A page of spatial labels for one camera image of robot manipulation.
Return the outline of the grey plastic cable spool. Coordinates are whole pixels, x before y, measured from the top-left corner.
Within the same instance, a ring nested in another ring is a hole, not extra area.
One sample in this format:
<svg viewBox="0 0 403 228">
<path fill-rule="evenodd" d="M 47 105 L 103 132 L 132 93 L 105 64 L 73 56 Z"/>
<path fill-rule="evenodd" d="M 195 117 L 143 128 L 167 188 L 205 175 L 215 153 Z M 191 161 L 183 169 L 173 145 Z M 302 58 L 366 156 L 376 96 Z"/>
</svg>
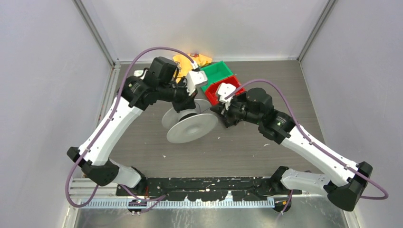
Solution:
<svg viewBox="0 0 403 228">
<path fill-rule="evenodd" d="M 218 123 L 218 117 L 206 113 L 211 104 L 204 99 L 195 99 L 196 107 L 177 113 L 169 109 L 162 118 L 162 125 L 168 130 L 166 138 L 171 143 L 188 143 L 211 132 Z"/>
</svg>

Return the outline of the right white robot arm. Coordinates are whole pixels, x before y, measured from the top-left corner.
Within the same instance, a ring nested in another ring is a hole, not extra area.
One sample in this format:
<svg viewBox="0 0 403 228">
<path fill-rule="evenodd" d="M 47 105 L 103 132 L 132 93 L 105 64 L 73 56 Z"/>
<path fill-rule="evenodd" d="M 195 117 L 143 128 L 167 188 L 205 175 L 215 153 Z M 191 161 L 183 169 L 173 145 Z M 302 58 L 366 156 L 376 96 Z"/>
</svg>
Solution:
<svg viewBox="0 0 403 228">
<path fill-rule="evenodd" d="M 256 124 L 265 138 L 296 152 L 321 171 L 315 174 L 280 166 L 269 179 L 273 192 L 283 195 L 288 190 L 303 190 L 326 196 L 338 208 L 353 211 L 372 166 L 343 158 L 321 142 L 315 144 L 315 138 L 290 115 L 274 108 L 272 97 L 264 89 L 253 88 L 228 97 L 234 90 L 232 85 L 221 86 L 216 91 L 218 103 L 211 108 L 227 127 L 240 121 Z"/>
</svg>

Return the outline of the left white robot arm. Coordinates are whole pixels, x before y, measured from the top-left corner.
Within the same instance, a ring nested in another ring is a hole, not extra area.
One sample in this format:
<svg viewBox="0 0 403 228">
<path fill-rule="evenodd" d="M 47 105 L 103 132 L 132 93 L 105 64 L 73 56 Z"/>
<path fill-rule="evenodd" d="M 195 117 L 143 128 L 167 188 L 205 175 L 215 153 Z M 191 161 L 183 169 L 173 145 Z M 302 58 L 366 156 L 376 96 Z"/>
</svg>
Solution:
<svg viewBox="0 0 403 228">
<path fill-rule="evenodd" d="M 141 75 L 127 77 L 96 130 L 79 147 L 70 147 L 67 155 L 97 185 L 125 185 L 133 196 L 142 196 L 146 189 L 143 175 L 112 161 L 110 154 L 131 123 L 157 101 L 172 103 L 177 112 L 195 108 L 196 87 L 205 82 L 205 75 L 196 64 L 193 67 L 185 77 L 176 79 L 176 63 L 156 57 Z"/>
</svg>

